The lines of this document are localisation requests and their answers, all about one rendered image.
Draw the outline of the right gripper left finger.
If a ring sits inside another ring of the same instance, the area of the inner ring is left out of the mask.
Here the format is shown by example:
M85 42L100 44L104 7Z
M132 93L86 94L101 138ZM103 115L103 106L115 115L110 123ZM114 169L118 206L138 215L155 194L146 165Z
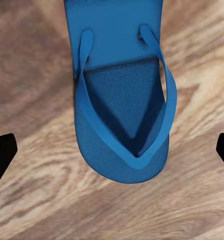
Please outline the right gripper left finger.
M0 136L0 180L18 151L13 133Z

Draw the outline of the sandal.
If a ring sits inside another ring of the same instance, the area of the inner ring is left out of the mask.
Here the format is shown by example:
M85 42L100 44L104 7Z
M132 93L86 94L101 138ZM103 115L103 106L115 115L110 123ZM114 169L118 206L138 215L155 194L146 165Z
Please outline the sandal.
M177 104L176 84L159 47L163 0L64 4L81 155L94 171L115 182L153 179L166 163Z

